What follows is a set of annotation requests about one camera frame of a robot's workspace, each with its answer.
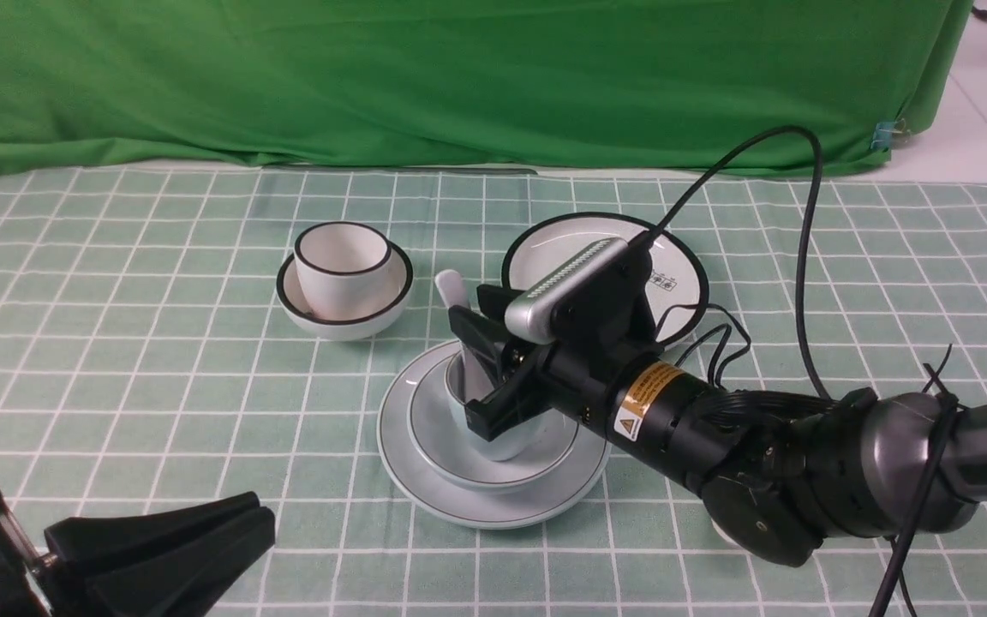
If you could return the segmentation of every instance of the warning label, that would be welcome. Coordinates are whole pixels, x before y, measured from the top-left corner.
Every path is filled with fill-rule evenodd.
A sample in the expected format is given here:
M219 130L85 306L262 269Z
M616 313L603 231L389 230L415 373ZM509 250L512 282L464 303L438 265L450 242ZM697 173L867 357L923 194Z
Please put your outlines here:
M615 433L631 441L638 441L638 429L642 427L642 417L631 414L626 407L619 407L615 413Z
M638 441L638 430L642 428L642 420L649 413L649 407L657 399L657 395L665 390L670 381L677 379L685 371L675 368L672 364L655 362L646 368L627 390L619 411L615 413L615 433L631 441Z

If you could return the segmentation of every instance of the green backdrop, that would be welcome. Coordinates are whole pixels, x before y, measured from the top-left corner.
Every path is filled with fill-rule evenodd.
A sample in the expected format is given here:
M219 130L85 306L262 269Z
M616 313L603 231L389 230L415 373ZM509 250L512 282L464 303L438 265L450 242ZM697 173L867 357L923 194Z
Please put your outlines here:
M0 173L248 165L702 168L814 129L833 173L927 128L971 0L0 0ZM810 163L799 138L741 172Z

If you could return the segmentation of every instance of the ceramic cup with black rim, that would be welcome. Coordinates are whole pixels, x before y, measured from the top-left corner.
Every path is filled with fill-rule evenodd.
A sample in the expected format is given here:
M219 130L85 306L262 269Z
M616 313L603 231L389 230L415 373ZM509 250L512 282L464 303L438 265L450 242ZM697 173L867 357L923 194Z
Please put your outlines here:
M360 223L321 223L295 241L299 286L322 320L360 319L388 304L389 259L387 238Z
M544 419L541 415L498 434L493 441L486 441L470 430L467 427L467 405L463 400L463 358L459 354L447 360L444 390L447 391L447 409L451 412L459 433L466 440L467 445L491 461L502 462L516 457L517 454L524 452L525 448L531 446L536 435L540 433Z

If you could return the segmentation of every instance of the grid pattern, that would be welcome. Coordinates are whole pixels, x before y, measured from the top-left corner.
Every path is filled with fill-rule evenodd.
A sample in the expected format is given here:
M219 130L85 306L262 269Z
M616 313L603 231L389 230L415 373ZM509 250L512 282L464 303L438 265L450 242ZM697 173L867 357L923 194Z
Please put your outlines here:
M450 336L435 270L496 280L533 222L658 219L685 186L132 167L0 178L0 485L38 538L66 516L257 491L278 546L220 617L866 614L884 543L831 540L798 571L765 565L620 454L583 503L509 532L439 522L381 469L375 414L392 377ZM717 181L675 222L712 300L756 341L731 387L810 390L792 321L806 189ZM274 296L294 235L328 219L379 227L415 263L414 302L374 340L308 339ZM827 183L815 228L808 326L829 389L915 389L953 341L944 381L987 402L987 186ZM915 547L921 614L987 616L987 506Z

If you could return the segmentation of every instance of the black rim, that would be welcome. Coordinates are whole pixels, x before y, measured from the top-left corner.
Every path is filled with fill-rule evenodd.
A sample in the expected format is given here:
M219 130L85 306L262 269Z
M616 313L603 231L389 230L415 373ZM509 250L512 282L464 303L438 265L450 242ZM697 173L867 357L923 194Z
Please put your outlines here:
M512 263L512 257L520 249L520 246L524 244L524 241L532 236L532 234L541 230L541 228L551 226L555 223L560 223L563 221L569 221L569 219L615 219L615 221L623 221L626 223L634 223L635 225L642 226L643 230L647 230L649 227L653 226L650 223L643 221L642 219L635 219L634 216L628 216L626 214L615 214L613 212L575 212L573 214L563 214L561 216L555 216L553 219L546 219L536 226L529 228L524 234L513 241L512 245L509 246L508 253L505 253L505 259L501 262L501 286L508 288L509 286L509 266ZM696 312L692 314L692 317L685 324L685 327L680 328L680 331L673 334L668 338L659 340L658 343L663 344L663 346L668 347L670 344L677 343L683 337L688 336L689 333L696 329L698 323L703 318L706 313L706 305L709 303L709 287L708 281L706 281L706 270L703 269L703 263L698 260L696 254L692 253L692 249L688 249L688 245L682 243L677 236L669 233L669 230L663 231L663 235L673 246L680 249L680 253L685 254L688 261L691 263L692 268L696 270L696 276L698 278L698 283L700 284L700 300L698 300L698 305L696 307Z
M414 286L414 263L410 261L410 256L406 254L406 251L400 249L399 246L396 245L396 243L388 242L387 247L391 250L391 253L397 253L398 257L403 259L403 263L406 265L406 285L403 285L403 291L400 291L398 293L398 296L396 296L394 300L391 300L391 304L387 304L386 306L384 306L384 308L379 309L379 311L376 311L371 315L361 317L361 319L359 320L336 320L336 321L319 320L317 319L317 317L314 317L312 314L304 313L300 309L295 308L295 305L291 304L291 300L289 300L287 294L284 293L284 276L287 273L287 271L289 271L289 268L291 267L291 262L295 261L295 255L290 255L289 258L285 259L284 265L281 266L281 270L279 270L279 273L277 273L277 297L281 298L281 304L283 304L284 307L288 309L290 313L299 315L302 317L302 319L312 321L312 323L314 324L321 324L324 326L351 326L353 324L362 324L364 323L364 321L370 321L376 319L376 317L379 317L380 315L383 315L387 311L391 311L391 309L394 309L395 306L399 304L399 302L403 301L404 297L408 296L408 294L410 293L411 286Z
M376 261L372 266L369 266L368 268L364 268L363 270L351 270L351 271L345 271L345 273L340 273L337 270L330 270L328 268L322 268L322 266L315 266L314 263L307 261L307 258L302 256L302 251L299 250L299 247L302 246L302 239L304 238L304 236L306 236L309 233L312 233L312 231L314 230L318 230L319 228L322 227L329 227L332 225L348 225L352 227L361 227L364 230L372 231L373 234L380 236L380 238L383 239L385 246L387 246L386 254L384 254L383 259ZM348 221L332 221L329 223L318 223L318 225L312 225L310 227L307 227L306 230L302 231L302 233L299 234L298 238L295 239L295 256L299 258L299 262L301 262L304 266L312 270L318 270L319 273L332 274L332 276L334 277L355 277L357 274L370 273L372 270L382 267L384 263L387 263L388 259L391 259L391 249L392 249L391 241L388 241L387 236L381 234L380 230L376 230L375 227L365 225L364 223L350 223Z

